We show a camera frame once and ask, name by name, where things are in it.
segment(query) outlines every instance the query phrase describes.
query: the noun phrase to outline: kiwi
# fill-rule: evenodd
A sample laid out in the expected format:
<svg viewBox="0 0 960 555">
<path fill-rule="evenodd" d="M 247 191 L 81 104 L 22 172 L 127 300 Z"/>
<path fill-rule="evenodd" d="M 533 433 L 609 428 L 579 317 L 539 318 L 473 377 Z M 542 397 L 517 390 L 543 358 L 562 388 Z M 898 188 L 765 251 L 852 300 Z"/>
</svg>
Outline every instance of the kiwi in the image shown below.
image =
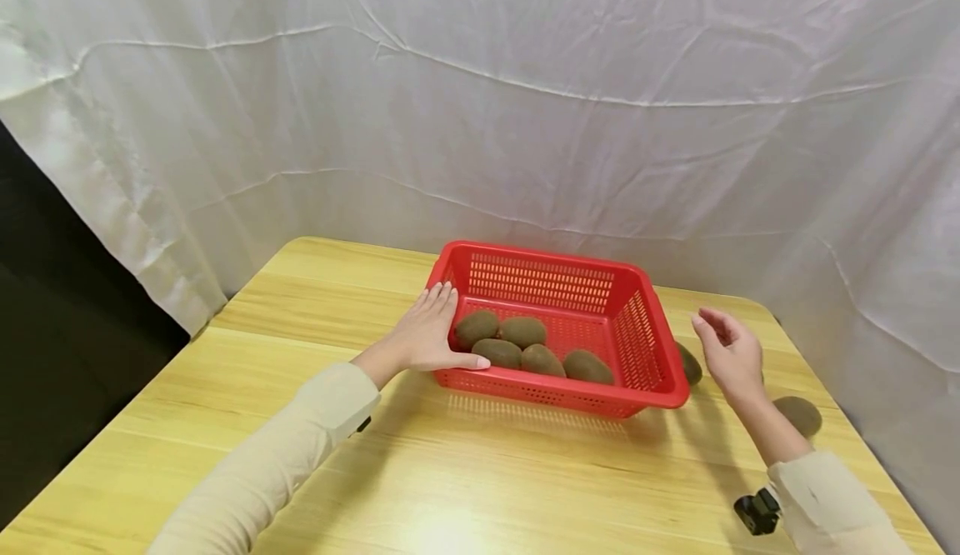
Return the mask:
<svg viewBox="0 0 960 555">
<path fill-rule="evenodd" d="M 567 353 L 567 359 L 563 359 L 563 371 L 567 372 L 567 378 L 586 380 L 588 383 L 613 384 L 613 371 L 610 367 L 600 357 L 582 348 Z"/>
<path fill-rule="evenodd" d="M 823 416 L 820 415 L 820 410 L 806 398 L 780 397 L 774 405 L 804 438 L 810 438 L 819 433 L 820 428 L 823 427 Z"/>
<path fill-rule="evenodd" d="M 700 366 L 700 362 L 680 342 L 677 342 L 677 349 L 680 351 L 680 358 L 683 361 L 683 376 L 687 377 L 687 383 L 690 386 L 696 386 L 703 379 L 703 368 Z"/>
<path fill-rule="evenodd" d="M 500 325 L 500 338 L 520 348 L 543 345 L 546 342 L 546 327 L 536 317 L 507 317 Z"/>
<path fill-rule="evenodd" d="M 545 373 L 559 378 L 567 377 L 560 359 L 557 359 L 557 355 L 543 345 L 531 345 L 523 349 L 523 353 L 520 353 L 520 369 L 524 372 Z"/>
<path fill-rule="evenodd" d="M 470 353 L 490 359 L 491 364 L 499 368 L 520 369 L 520 347 L 513 342 L 498 338 L 482 338 L 473 345 Z"/>
<path fill-rule="evenodd" d="M 457 322 L 453 335 L 457 337 L 460 348 L 473 348 L 479 340 L 497 336 L 500 321 L 497 314 L 486 309 L 479 309 Z"/>
</svg>

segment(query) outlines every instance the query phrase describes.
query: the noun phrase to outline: wrist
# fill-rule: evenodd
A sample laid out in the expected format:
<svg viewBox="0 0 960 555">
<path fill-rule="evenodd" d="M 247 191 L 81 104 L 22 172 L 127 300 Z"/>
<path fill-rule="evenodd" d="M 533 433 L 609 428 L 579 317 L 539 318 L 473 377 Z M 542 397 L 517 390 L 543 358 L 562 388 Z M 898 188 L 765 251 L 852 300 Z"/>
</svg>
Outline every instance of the wrist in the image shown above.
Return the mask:
<svg viewBox="0 0 960 555">
<path fill-rule="evenodd" d="M 724 398 L 727 399 L 731 409 L 738 416 L 742 412 L 756 411 L 766 405 L 773 405 L 770 397 L 767 397 L 767 391 L 763 385 L 746 390 L 722 391 L 722 393 L 724 393 Z"/>
<path fill-rule="evenodd" d="M 373 384 L 377 385 L 377 390 L 383 390 L 390 380 L 406 369 L 402 353 L 381 349 L 377 345 L 361 352 L 350 363 L 366 373 Z"/>
</svg>

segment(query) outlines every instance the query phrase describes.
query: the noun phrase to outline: finger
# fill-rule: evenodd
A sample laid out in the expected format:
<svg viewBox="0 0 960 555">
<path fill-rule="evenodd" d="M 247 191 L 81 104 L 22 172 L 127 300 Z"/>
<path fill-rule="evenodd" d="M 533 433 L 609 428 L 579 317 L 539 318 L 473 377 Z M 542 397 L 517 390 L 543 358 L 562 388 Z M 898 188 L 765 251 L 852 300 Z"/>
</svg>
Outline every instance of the finger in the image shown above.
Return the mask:
<svg viewBox="0 0 960 555">
<path fill-rule="evenodd" d="M 724 348 L 718 333 L 707 320 L 699 315 L 693 315 L 690 317 L 690 321 L 693 322 L 693 331 L 700 338 L 700 344 L 703 345 L 703 355 L 705 357 L 710 358 L 712 353 L 717 352 L 719 348 Z"/>
<path fill-rule="evenodd" d="M 440 282 L 434 284 L 433 287 L 430 288 L 430 293 L 426 296 L 426 302 L 424 302 L 423 306 L 425 308 L 433 307 L 434 302 L 437 301 L 437 297 L 440 297 L 441 290 L 443 290 L 443 285 Z"/>
<path fill-rule="evenodd" d="M 474 355 L 473 353 L 459 353 L 451 351 L 449 357 L 442 362 L 441 370 L 448 368 L 462 368 L 465 370 L 486 370 L 490 367 L 490 359 Z"/>
<path fill-rule="evenodd" d="M 459 294 L 457 293 L 456 288 L 450 288 L 450 294 L 447 296 L 447 302 L 443 304 L 443 309 L 440 310 L 440 315 L 443 317 L 443 321 L 450 325 L 450 322 L 453 322 L 453 315 L 457 312 L 457 301 Z"/>
<path fill-rule="evenodd" d="M 719 309 L 701 307 L 700 315 L 703 319 L 707 320 L 707 323 L 713 326 L 718 333 L 726 334 L 731 341 L 743 338 L 750 333 L 750 330 L 747 330 L 747 327 L 737 320 L 736 317 Z"/>
<path fill-rule="evenodd" d="M 424 288 L 421 291 L 421 294 L 417 296 L 417 301 L 415 301 L 414 304 L 410 305 L 410 309 L 408 310 L 408 313 L 416 313 L 419 310 L 419 308 L 422 308 L 423 304 L 426 302 L 426 296 L 429 294 L 430 294 L 430 289 Z"/>
<path fill-rule="evenodd" d="M 444 282 L 440 294 L 437 295 L 437 301 L 433 302 L 435 308 L 443 310 L 447 306 L 447 301 L 450 300 L 450 291 L 453 290 L 453 286 L 449 282 Z"/>
</svg>

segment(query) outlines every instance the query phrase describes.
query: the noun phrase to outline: hand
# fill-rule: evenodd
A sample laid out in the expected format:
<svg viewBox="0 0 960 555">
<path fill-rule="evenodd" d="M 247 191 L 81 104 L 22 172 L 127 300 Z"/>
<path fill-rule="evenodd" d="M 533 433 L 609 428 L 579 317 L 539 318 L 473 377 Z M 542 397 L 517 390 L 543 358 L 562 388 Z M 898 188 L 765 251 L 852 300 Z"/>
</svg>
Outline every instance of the hand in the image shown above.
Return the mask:
<svg viewBox="0 0 960 555">
<path fill-rule="evenodd" d="M 766 398 L 763 388 L 763 348 L 736 317 L 702 307 L 693 316 L 693 329 L 703 345 L 707 370 L 731 399 Z"/>
<path fill-rule="evenodd" d="M 424 290 L 397 326 L 353 359 L 377 388 L 403 370 L 485 370 L 490 361 L 473 353 L 450 351 L 447 335 L 457 310 L 457 289 L 449 282 Z"/>
</svg>

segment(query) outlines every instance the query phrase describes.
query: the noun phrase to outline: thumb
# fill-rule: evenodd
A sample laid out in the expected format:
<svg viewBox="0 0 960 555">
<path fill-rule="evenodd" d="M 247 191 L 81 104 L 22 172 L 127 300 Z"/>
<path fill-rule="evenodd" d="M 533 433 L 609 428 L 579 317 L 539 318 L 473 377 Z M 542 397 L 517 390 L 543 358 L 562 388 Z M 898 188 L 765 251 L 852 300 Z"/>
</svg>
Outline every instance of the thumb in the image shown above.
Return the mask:
<svg viewBox="0 0 960 555">
<path fill-rule="evenodd" d="M 443 368 L 462 368 L 465 370 L 486 370 L 490 367 L 490 359 L 473 353 L 450 352 L 443 361 Z"/>
<path fill-rule="evenodd" d="M 724 348 L 720 344 L 718 333 L 713 329 L 713 326 L 707 323 L 707 320 L 697 314 L 693 314 L 690 320 L 693 321 L 693 331 L 700 338 L 700 344 L 703 345 L 703 355 L 709 357 L 709 353 L 715 353 L 716 349 Z"/>
</svg>

